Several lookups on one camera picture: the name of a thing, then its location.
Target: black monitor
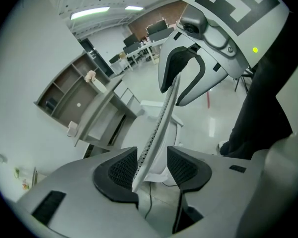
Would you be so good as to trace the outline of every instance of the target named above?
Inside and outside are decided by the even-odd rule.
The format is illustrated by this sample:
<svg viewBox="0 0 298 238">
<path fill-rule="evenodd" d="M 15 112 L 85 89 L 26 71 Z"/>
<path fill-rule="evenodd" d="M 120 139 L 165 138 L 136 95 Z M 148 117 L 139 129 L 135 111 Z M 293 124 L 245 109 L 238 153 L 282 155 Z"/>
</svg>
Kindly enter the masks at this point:
<svg viewBox="0 0 298 238">
<path fill-rule="evenodd" d="M 159 31 L 162 31 L 167 28 L 168 28 L 168 26 L 165 23 L 165 21 L 161 20 L 161 21 L 157 22 L 156 24 L 153 24 L 153 25 L 147 27 L 148 35 L 157 33 Z"/>
<path fill-rule="evenodd" d="M 126 45 L 126 47 L 129 47 L 131 46 L 133 43 L 136 43 L 138 42 L 139 40 L 137 39 L 137 37 L 135 36 L 135 34 L 132 34 L 130 35 L 129 37 L 127 37 L 125 40 L 124 40 L 124 43 Z"/>
<path fill-rule="evenodd" d="M 110 62 L 111 64 L 113 64 L 114 62 L 118 61 L 119 58 L 120 58 L 119 55 L 115 55 L 111 60 L 109 60 L 109 62 Z"/>
</svg>

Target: white ceiling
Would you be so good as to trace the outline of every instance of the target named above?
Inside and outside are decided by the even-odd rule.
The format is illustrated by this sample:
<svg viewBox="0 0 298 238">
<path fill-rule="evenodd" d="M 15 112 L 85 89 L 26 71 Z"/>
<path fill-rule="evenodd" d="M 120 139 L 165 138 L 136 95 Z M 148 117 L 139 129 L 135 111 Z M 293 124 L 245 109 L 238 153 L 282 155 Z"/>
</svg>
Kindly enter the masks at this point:
<svg viewBox="0 0 298 238">
<path fill-rule="evenodd" d="M 85 38 L 105 28 L 124 25 L 167 3 L 178 0 L 50 0 L 65 24 L 76 36 Z M 142 11 L 125 10 L 128 5 L 144 7 Z M 74 12 L 109 6 L 107 12 L 70 20 Z"/>
</svg>

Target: white shoe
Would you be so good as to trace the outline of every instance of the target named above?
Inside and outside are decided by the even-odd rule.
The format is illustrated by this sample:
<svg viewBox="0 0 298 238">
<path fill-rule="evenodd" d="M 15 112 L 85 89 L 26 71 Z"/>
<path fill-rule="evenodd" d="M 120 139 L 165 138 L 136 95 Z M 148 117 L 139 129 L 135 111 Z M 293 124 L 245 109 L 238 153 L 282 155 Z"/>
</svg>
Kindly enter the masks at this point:
<svg viewBox="0 0 298 238">
<path fill-rule="evenodd" d="M 222 146 L 228 141 L 221 141 L 220 143 L 218 143 L 217 145 L 217 152 L 218 152 L 218 155 L 221 155 L 221 148 Z"/>
</svg>

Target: brick wall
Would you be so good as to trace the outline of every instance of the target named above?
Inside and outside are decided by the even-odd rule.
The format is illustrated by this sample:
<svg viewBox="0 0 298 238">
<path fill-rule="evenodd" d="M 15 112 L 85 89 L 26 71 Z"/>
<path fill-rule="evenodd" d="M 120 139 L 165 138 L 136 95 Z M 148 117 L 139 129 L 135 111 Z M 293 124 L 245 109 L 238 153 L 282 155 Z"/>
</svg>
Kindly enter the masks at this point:
<svg viewBox="0 0 298 238">
<path fill-rule="evenodd" d="M 186 5 L 187 3 L 181 0 L 166 4 L 146 13 L 130 23 L 128 26 L 132 33 L 134 33 L 138 39 L 141 39 L 147 35 L 146 27 L 151 24 L 155 24 L 162 18 L 164 18 L 165 22 L 169 25 L 175 24 L 175 22 L 180 18 Z"/>
</svg>

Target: black pants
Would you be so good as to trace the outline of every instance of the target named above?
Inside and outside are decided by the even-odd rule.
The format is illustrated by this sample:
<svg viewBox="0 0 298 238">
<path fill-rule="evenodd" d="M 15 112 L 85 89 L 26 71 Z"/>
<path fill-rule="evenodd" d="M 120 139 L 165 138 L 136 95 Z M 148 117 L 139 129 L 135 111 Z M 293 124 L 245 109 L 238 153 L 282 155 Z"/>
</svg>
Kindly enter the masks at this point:
<svg viewBox="0 0 298 238">
<path fill-rule="evenodd" d="M 251 159 L 254 152 L 267 149 L 288 137 L 292 129 L 276 95 L 298 66 L 298 21 L 289 14 L 279 36 L 259 61 L 247 97 L 229 141 L 221 154 Z"/>
</svg>

